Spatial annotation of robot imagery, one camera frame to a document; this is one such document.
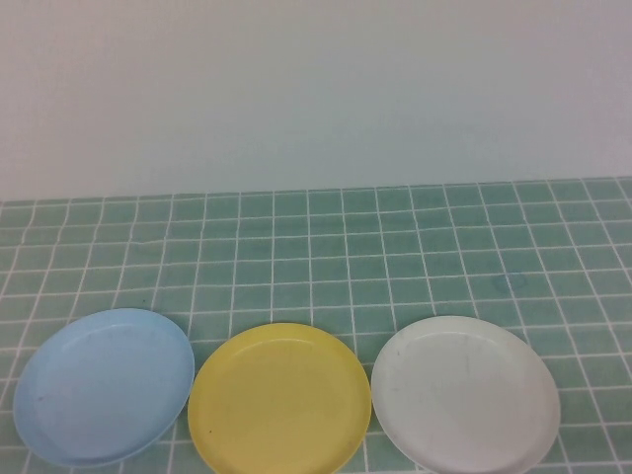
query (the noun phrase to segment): tiled surface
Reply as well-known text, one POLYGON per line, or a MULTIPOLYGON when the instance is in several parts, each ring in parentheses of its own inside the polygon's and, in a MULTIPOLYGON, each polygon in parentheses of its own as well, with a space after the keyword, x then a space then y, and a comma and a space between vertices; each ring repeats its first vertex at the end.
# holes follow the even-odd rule
MULTIPOLYGON (((562 400, 545 473, 632 472, 632 179, 275 194, 5 202, 0 207, 0 466, 31 456, 15 383, 59 328, 154 309, 203 361, 275 321, 338 336, 370 372, 407 324, 462 314, 544 358, 562 400)), ((371 422, 345 472, 416 467, 371 422)), ((93 473, 203 473, 182 416, 147 451, 93 473)))

